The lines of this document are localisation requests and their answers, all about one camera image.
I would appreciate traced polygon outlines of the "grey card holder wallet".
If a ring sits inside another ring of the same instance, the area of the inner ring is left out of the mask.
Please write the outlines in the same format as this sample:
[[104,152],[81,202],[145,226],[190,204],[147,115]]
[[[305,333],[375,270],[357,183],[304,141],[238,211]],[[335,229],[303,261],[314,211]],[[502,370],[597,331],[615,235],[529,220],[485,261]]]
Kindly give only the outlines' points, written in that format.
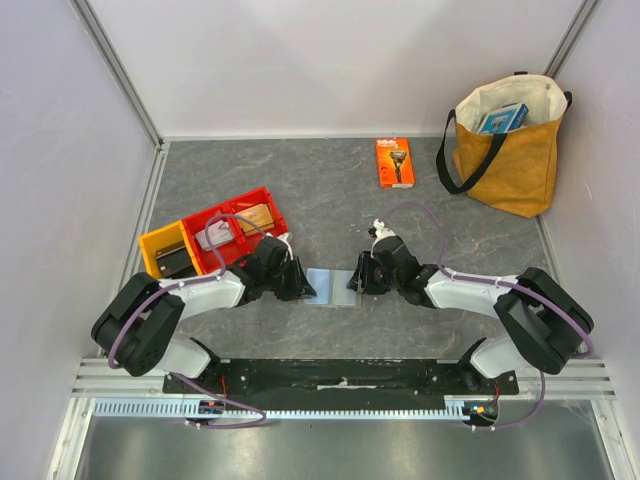
[[308,268],[306,277],[316,295],[302,300],[310,306],[360,308],[361,295],[348,288],[353,273],[348,270]]

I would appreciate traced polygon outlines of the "gold credit card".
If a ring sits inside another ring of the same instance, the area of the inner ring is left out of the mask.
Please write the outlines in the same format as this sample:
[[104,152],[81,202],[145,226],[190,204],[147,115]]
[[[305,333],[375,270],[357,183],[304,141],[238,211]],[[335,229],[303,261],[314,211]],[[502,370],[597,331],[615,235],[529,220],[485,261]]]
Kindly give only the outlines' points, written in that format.
[[237,213],[238,224],[246,235],[253,235],[260,230],[266,231],[274,226],[274,219],[267,204],[257,204]]

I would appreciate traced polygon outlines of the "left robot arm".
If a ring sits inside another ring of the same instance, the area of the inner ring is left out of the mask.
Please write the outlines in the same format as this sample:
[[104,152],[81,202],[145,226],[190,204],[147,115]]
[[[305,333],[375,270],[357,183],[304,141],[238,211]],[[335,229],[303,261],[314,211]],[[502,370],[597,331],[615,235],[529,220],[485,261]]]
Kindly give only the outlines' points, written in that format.
[[176,333],[190,317],[244,306],[271,292],[280,301],[316,296],[286,234],[264,236],[254,252],[212,274],[157,280],[131,277],[91,329],[109,366],[140,377],[154,368],[185,375],[196,391],[210,392],[220,380],[214,355],[198,341]]

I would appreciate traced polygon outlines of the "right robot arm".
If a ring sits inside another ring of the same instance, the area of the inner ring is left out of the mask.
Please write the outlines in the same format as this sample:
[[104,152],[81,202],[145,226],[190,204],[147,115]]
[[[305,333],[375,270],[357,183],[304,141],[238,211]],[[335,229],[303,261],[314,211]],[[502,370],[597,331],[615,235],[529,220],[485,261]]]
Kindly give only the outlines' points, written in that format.
[[422,264],[396,236],[359,254],[347,288],[365,295],[397,292],[414,306],[469,311],[499,320],[505,334],[481,339],[465,353],[458,381],[477,394],[494,378],[531,366],[557,375],[579,348],[592,348],[591,316],[545,271],[478,276]]

